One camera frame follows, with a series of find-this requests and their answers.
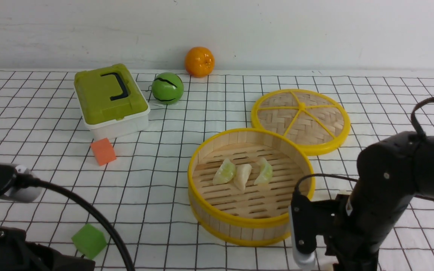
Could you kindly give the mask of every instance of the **white dumpling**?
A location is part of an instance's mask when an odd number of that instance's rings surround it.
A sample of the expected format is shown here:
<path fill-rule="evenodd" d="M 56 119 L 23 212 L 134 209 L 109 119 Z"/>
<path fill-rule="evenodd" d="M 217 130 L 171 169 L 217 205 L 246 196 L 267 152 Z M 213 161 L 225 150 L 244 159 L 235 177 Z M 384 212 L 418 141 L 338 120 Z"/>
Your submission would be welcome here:
<path fill-rule="evenodd" d="M 246 189 L 246 183 L 249 179 L 251 171 L 252 166 L 249 164 L 242 164 L 237 166 L 237 174 L 236 178 L 234 178 L 234 185 L 242 192 Z"/>

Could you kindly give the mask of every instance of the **wall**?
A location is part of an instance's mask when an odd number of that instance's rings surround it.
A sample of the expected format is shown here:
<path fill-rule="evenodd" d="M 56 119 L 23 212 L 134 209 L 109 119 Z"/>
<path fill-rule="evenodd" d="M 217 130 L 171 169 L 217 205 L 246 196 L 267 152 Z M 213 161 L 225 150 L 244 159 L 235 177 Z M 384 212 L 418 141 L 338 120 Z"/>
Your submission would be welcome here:
<path fill-rule="evenodd" d="M 434 69 L 434 1 L 0 0 L 0 67 Z"/>

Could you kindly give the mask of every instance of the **bamboo steamer lid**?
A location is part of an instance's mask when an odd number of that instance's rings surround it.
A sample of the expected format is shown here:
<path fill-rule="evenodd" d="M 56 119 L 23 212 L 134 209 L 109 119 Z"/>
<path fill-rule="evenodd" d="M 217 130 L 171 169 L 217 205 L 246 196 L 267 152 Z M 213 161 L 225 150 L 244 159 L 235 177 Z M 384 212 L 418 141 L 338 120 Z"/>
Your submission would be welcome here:
<path fill-rule="evenodd" d="M 284 89 L 262 96 L 251 112 L 252 126 L 280 134 L 306 155 L 336 150 L 351 130 L 344 108 L 314 91 Z"/>

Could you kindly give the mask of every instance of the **orange fruit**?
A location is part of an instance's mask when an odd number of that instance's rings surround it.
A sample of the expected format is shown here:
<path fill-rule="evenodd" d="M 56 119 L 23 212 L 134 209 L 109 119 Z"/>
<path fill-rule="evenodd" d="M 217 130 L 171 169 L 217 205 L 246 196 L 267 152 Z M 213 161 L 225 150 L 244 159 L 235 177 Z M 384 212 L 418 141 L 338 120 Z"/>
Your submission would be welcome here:
<path fill-rule="evenodd" d="M 185 69 L 195 77 L 209 75 L 215 66 L 214 56 L 205 47 L 194 47 L 185 57 Z"/>

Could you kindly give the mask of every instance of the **storage box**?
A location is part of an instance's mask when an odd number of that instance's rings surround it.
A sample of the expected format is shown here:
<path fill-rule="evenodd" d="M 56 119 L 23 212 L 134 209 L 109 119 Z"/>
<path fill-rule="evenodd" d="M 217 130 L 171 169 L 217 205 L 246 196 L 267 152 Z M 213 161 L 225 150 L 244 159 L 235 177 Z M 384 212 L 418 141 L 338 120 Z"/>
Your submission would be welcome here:
<path fill-rule="evenodd" d="M 114 139 L 148 126 L 148 102 L 123 64 L 75 75 L 85 126 L 95 140 Z"/>

